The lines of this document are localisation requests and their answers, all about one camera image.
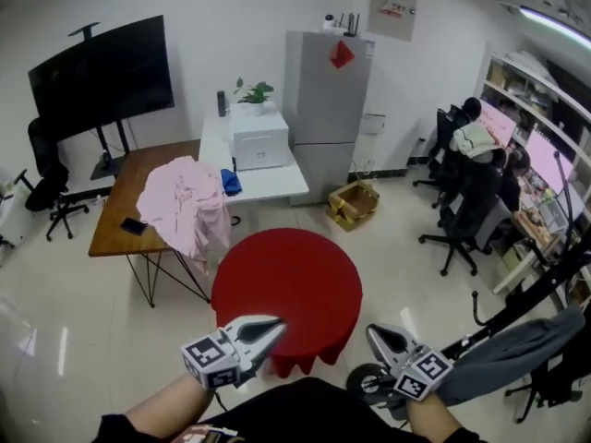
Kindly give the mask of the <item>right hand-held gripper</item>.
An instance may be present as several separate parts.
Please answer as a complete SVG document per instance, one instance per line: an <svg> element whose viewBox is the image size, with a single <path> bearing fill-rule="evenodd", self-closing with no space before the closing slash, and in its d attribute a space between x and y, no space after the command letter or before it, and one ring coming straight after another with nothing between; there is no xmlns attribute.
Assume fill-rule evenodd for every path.
<svg viewBox="0 0 591 443"><path fill-rule="evenodd" d="M370 324L366 338L381 363L391 372L401 371L393 389L407 399L423 401L452 371L451 361L427 345L417 346L415 337L406 329ZM410 353L404 364L403 353Z"/></svg>

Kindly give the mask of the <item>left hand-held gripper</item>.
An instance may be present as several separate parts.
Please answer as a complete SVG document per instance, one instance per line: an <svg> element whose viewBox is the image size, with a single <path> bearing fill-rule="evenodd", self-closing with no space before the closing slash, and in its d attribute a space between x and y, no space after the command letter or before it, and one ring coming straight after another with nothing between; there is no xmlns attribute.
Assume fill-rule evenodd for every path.
<svg viewBox="0 0 591 443"><path fill-rule="evenodd" d="M180 350L188 373L205 390L240 387L256 375L255 366L266 359L286 333L285 321L276 316L237 317ZM237 342L244 355L237 348Z"/></svg>

